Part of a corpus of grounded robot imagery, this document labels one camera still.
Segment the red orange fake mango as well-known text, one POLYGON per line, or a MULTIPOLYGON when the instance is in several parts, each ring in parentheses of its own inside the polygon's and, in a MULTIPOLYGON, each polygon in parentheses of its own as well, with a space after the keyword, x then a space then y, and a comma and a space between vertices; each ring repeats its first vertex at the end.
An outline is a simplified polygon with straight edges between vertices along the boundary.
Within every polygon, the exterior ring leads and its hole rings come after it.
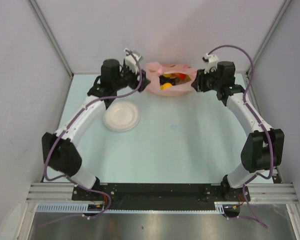
POLYGON ((179 79, 181 79, 181 80, 185 80, 186 77, 187 77, 186 74, 180 73, 180 72, 176 72, 176 73, 171 73, 171 74, 170 74, 170 78, 172 78, 172 79, 173 79, 173 78, 179 78, 179 79))

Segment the yellow fake lemon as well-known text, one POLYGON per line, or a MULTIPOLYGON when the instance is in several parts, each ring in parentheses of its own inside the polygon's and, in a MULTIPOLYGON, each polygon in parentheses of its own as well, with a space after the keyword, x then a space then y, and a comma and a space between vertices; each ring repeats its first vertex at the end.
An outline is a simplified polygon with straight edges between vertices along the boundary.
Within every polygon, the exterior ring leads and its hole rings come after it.
POLYGON ((168 89, 168 88, 170 88, 170 87, 172 87, 172 86, 173 86, 173 85, 172 85, 171 83, 167 82, 167 83, 162 84, 162 85, 160 86, 160 89, 161 89, 161 90, 166 90, 166 89, 168 89))

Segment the pink plastic bag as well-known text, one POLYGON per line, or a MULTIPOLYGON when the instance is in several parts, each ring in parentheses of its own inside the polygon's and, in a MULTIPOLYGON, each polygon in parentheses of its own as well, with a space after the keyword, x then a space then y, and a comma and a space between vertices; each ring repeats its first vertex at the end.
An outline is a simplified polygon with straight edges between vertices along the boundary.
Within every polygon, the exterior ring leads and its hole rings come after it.
POLYGON ((192 83, 197 76, 197 69, 184 64, 160 64, 150 62, 145 65, 146 78, 150 84, 146 87, 149 93, 176 97, 194 91, 192 83))

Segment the white paper plate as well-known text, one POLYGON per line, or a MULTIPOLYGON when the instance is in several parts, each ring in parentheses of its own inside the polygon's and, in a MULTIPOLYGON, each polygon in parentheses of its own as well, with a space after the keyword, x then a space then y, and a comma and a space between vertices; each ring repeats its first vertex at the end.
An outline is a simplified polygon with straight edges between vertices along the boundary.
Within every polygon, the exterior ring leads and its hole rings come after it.
POLYGON ((105 111, 103 122, 115 132, 125 132, 134 128, 141 119, 141 110, 137 104, 128 100, 115 101, 105 111))

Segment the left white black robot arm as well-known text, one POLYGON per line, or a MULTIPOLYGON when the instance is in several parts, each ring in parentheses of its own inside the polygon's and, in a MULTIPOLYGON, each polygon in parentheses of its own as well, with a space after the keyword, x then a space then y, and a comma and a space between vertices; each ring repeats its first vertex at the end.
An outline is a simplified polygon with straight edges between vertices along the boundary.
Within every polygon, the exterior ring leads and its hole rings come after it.
POLYGON ((42 136, 44 178, 47 181, 58 179, 48 176, 47 169, 52 168, 60 172, 62 178, 81 187, 88 199, 97 199, 101 193, 100 180, 83 166, 77 145, 97 116, 105 112, 115 99, 120 98, 118 91, 129 87, 133 93, 142 92, 149 83, 135 55, 126 56, 123 63, 116 59, 104 60, 101 73, 87 92, 79 110, 64 126, 42 136))

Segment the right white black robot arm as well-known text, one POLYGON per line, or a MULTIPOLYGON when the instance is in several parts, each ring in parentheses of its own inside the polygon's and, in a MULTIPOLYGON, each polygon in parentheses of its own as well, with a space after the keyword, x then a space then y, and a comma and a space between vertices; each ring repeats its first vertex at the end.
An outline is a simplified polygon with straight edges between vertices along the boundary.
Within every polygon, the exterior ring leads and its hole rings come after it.
POLYGON ((236 117, 247 139, 242 148, 238 167, 223 177, 220 194, 227 201, 245 196, 243 186, 257 177, 271 179, 275 167, 282 162, 284 132, 268 124, 247 98, 246 90, 235 83, 235 64, 220 61, 213 55, 204 57, 204 69, 197 71, 191 86, 196 92, 215 91, 236 117))

